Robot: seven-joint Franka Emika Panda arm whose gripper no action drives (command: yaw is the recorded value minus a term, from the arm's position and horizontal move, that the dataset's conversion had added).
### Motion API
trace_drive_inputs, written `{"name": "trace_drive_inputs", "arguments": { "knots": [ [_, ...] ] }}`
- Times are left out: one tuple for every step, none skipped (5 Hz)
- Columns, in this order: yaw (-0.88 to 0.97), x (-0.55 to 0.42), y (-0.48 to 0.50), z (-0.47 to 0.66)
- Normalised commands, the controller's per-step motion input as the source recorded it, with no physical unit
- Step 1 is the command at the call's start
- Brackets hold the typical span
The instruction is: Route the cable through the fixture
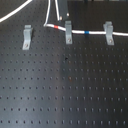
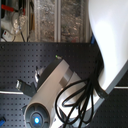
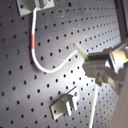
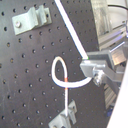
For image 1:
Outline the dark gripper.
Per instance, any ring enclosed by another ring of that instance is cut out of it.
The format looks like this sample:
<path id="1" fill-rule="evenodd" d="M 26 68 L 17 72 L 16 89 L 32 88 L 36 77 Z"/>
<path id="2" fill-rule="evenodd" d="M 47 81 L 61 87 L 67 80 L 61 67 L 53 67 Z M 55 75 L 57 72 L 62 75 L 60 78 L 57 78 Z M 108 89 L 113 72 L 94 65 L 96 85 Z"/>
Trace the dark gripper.
<path id="1" fill-rule="evenodd" d="M 69 16 L 67 0 L 60 0 L 60 5 L 59 0 L 55 0 L 55 7 L 57 20 L 62 20 L 63 18 L 67 18 Z"/>

